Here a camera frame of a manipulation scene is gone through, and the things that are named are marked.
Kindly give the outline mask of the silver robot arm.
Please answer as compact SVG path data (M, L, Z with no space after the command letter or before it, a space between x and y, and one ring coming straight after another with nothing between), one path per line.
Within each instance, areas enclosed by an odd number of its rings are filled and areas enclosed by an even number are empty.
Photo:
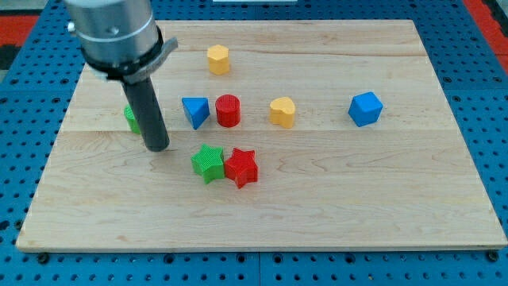
M150 77L178 48L164 40L149 0L65 0L68 31L85 61L109 80L134 84Z

